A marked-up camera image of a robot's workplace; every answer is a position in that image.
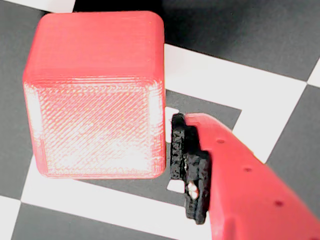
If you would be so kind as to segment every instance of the table surface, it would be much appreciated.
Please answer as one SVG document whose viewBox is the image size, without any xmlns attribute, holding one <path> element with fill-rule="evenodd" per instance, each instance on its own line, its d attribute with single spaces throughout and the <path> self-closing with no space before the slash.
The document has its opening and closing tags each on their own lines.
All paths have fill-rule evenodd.
<svg viewBox="0 0 320 240">
<path fill-rule="evenodd" d="M 39 175 L 22 72 L 39 19 L 62 4 L 13 2 L 0 0 L 0 239 L 210 239 L 208 222 L 185 219 L 183 195 L 166 189 L 168 171 L 151 180 Z M 65 12 L 160 14 L 167 131 L 176 112 L 216 117 L 320 218 L 320 1 L 65 2 Z"/>
</svg>

